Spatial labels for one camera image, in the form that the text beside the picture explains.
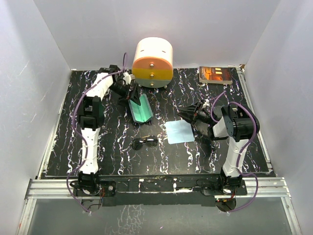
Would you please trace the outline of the blue-grey glasses case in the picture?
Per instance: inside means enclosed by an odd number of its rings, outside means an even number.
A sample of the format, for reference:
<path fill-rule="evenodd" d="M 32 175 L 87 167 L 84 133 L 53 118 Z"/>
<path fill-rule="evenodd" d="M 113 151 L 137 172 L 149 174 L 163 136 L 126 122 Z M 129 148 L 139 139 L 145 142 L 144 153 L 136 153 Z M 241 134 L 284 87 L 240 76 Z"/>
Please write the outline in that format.
<path fill-rule="evenodd" d="M 153 112 L 148 101 L 146 94 L 143 94 L 139 98 L 140 104 L 138 105 L 133 101 L 129 100 L 129 107 L 133 117 L 134 123 L 147 123 L 153 118 Z"/>

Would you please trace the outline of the light blue cleaning cloth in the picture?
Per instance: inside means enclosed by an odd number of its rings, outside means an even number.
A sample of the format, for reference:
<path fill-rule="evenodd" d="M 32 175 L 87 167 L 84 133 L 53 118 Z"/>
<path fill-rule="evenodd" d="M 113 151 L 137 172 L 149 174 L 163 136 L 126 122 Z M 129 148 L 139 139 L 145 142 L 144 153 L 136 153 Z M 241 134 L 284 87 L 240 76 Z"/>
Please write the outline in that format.
<path fill-rule="evenodd" d="M 195 140 L 192 126 L 184 120 L 168 121 L 165 123 L 169 144 L 193 142 Z"/>

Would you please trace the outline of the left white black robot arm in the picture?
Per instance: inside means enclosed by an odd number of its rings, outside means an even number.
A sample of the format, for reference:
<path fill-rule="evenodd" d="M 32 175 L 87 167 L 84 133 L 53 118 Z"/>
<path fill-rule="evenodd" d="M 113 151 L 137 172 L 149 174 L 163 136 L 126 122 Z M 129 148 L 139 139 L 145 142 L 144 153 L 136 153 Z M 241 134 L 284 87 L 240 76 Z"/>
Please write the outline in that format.
<path fill-rule="evenodd" d="M 74 111 L 77 122 L 72 123 L 82 139 L 82 163 L 78 167 L 78 185 L 75 188 L 89 195 L 96 195 L 101 189 L 101 183 L 97 180 L 98 136 L 105 119 L 102 101 L 110 91 L 120 96 L 119 102 L 141 104 L 134 75 L 116 65 L 101 68 L 96 80 L 79 99 Z"/>

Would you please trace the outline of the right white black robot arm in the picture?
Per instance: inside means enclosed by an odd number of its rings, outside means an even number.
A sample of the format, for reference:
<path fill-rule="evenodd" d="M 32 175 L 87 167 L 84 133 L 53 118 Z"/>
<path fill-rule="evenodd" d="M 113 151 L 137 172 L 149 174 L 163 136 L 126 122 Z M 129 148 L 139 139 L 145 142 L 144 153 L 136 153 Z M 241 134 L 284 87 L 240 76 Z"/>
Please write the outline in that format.
<path fill-rule="evenodd" d="M 229 139 L 229 147 L 224 165 L 214 185 L 209 190 L 219 190 L 230 194 L 242 184 L 242 167 L 250 143 L 260 131 L 260 123 L 255 114 L 245 105 L 230 102 L 217 110 L 208 112 L 204 102 L 182 107 L 178 116 L 190 124 L 197 121 L 208 125 L 208 137 L 213 141 Z"/>

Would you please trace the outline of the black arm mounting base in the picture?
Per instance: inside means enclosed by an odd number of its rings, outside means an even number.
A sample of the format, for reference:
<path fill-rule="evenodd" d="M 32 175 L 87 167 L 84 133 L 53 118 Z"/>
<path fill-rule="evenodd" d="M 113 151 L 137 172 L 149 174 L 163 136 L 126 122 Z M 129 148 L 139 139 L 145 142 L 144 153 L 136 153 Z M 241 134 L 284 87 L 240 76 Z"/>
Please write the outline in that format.
<path fill-rule="evenodd" d="M 79 173 L 69 181 L 74 196 L 96 197 L 97 206 L 201 205 L 214 207 L 246 196 L 244 179 L 221 174 L 171 174 L 108 176 Z"/>

